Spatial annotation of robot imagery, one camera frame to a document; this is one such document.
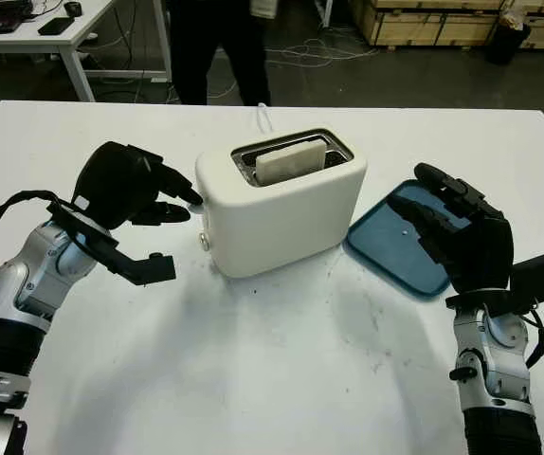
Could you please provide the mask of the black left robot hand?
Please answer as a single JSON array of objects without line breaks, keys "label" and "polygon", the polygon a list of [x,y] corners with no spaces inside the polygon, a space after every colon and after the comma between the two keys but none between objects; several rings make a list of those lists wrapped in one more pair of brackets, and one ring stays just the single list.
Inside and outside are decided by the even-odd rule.
[{"label": "black left robot hand", "polygon": [[165,165],[162,156],[107,141],[82,168],[71,202],[109,230],[127,221],[136,226],[160,226],[190,219],[188,209],[160,201],[160,193],[196,207],[203,204],[189,179]]}]

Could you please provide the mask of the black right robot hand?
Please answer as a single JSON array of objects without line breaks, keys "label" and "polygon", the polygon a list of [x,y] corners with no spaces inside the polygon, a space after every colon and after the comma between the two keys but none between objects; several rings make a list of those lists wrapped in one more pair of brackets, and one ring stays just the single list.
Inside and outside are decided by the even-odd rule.
[{"label": "black right robot hand", "polygon": [[440,264],[459,294],[479,289],[505,289],[514,259],[513,234],[503,213],[482,192],[427,163],[414,168],[419,183],[438,197],[444,208],[469,224],[453,226],[441,212],[391,195],[390,207],[411,223],[427,255]]}]

